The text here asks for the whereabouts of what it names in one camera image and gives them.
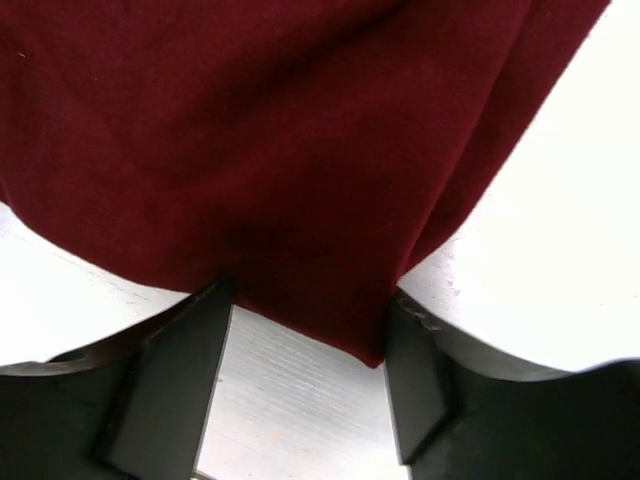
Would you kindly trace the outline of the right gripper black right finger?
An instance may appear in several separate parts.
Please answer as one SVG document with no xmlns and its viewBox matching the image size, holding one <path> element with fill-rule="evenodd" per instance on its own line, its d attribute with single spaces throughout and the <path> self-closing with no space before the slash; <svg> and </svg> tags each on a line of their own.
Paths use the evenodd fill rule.
<svg viewBox="0 0 640 480">
<path fill-rule="evenodd" d="M 639 364 L 582 373 L 494 349 L 399 294 L 385 373 L 398 458 L 414 479 L 635 479 Z"/>
</svg>

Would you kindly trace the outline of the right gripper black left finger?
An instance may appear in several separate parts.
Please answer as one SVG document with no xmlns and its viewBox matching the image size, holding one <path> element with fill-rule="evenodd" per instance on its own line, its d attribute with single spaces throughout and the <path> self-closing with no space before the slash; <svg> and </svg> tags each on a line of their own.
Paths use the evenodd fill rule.
<svg viewBox="0 0 640 480">
<path fill-rule="evenodd" d="M 45 363 L 1 370 L 5 479 L 188 479 L 231 320 L 217 281 Z"/>
</svg>

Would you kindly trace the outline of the dark red t shirt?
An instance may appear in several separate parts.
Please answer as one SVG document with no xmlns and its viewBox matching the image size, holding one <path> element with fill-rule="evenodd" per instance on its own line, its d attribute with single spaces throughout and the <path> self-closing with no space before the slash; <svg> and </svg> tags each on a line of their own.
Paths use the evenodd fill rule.
<svg viewBox="0 0 640 480">
<path fill-rule="evenodd" d="M 5 1 L 1 199 L 120 277 L 368 366 L 603 1 Z"/>
</svg>

